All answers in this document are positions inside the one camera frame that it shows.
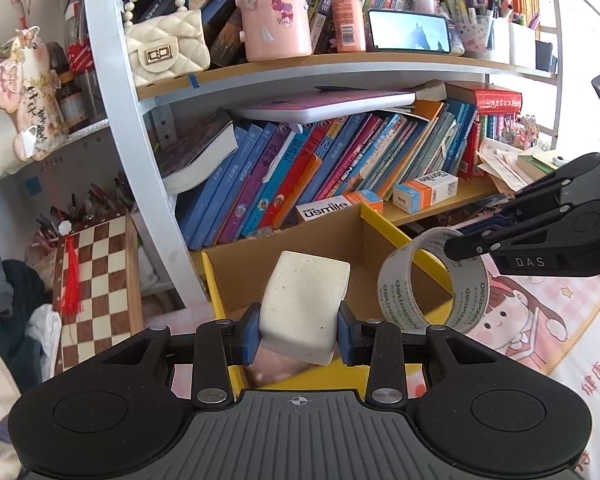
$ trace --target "yellow box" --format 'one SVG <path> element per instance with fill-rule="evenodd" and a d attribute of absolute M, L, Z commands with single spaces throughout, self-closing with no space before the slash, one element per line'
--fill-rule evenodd
<path fill-rule="evenodd" d="M 409 241 L 367 205 L 357 204 L 266 238 L 211 248 L 202 254 L 202 260 L 217 319 L 239 319 L 251 303 L 261 301 L 280 253 L 295 251 L 350 263 L 345 301 L 362 320 L 382 318 L 376 292 L 378 272 L 386 257 Z M 443 322 L 451 309 L 448 273 L 429 253 L 419 251 L 414 260 L 411 272 L 418 305 L 430 322 Z M 230 367 L 229 374 L 236 394 L 250 387 L 242 367 Z M 368 367 L 345 367 L 336 357 L 328 366 L 311 368 L 267 388 L 356 388 L 364 396 L 367 375 Z"/>

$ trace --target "gray ribbed panel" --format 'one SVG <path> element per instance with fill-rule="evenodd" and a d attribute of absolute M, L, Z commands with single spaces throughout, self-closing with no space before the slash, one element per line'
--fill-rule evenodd
<path fill-rule="evenodd" d="M 298 397 L 307 402 L 292 402 Z M 170 452 L 119 480 L 477 478 L 431 454 L 403 416 L 369 409 L 353 392 L 252 390 L 228 410 L 195 416 Z M 578 476 L 565 471 L 549 478 Z"/>

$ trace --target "pink water bottle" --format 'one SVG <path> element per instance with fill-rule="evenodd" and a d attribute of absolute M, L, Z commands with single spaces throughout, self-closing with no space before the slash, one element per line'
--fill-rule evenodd
<path fill-rule="evenodd" d="M 310 56 L 306 0 L 235 0 L 248 61 Z"/>

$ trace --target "purple book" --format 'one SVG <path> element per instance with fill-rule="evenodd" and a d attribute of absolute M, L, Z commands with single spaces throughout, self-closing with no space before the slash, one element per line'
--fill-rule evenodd
<path fill-rule="evenodd" d="M 268 128 L 275 127 L 276 126 L 274 124 L 267 123 L 263 129 L 266 131 Z M 282 145 L 285 143 L 288 133 L 288 127 L 286 127 L 286 124 L 283 124 L 278 126 L 276 131 L 272 134 L 267 147 L 264 149 L 264 152 L 260 157 L 260 160 L 256 164 L 249 179 L 242 188 L 240 197 L 235 203 L 234 210 L 231 211 L 224 229 L 222 230 L 222 234 L 218 240 L 219 243 L 227 244 L 229 242 L 233 242 L 240 234 L 238 229 L 242 224 L 242 220 L 244 220 L 244 215 L 248 211 L 251 202 L 253 202 L 253 200 L 256 198 L 256 195 L 260 190 L 260 185 L 262 184 L 262 179 L 267 174 L 267 171 L 269 171 L 269 166 L 276 158 L 276 155 L 282 148 Z"/>

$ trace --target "barcode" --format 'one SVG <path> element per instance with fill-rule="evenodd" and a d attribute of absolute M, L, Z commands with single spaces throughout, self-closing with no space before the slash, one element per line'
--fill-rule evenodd
<path fill-rule="evenodd" d="M 341 25 L 340 35 L 342 37 L 342 46 L 355 46 L 356 27 L 353 25 Z"/>

